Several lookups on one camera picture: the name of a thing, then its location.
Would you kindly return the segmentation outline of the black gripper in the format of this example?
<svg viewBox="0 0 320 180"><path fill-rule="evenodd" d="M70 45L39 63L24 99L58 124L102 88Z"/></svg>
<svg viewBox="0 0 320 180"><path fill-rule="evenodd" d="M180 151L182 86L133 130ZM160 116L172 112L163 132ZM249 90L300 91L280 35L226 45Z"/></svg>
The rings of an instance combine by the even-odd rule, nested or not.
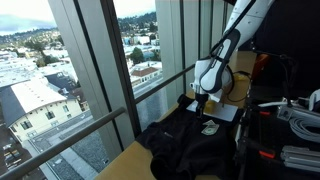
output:
<svg viewBox="0 0 320 180"><path fill-rule="evenodd" d="M196 106L196 112L198 114L203 113L203 109L205 107L206 102L208 101L208 95L207 94L195 94L195 100L197 101L197 106Z"/></svg>

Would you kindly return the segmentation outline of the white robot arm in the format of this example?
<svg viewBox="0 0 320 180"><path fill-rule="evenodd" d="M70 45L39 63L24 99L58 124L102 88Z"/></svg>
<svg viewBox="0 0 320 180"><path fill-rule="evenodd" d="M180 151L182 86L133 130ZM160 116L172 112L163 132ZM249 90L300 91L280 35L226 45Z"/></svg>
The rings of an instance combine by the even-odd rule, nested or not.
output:
<svg viewBox="0 0 320 180"><path fill-rule="evenodd" d="M219 102L218 94L228 82L231 55L258 30L275 0L237 0L221 39L209 55L195 63L191 87L197 102L196 114L201 116L209 98Z"/></svg>

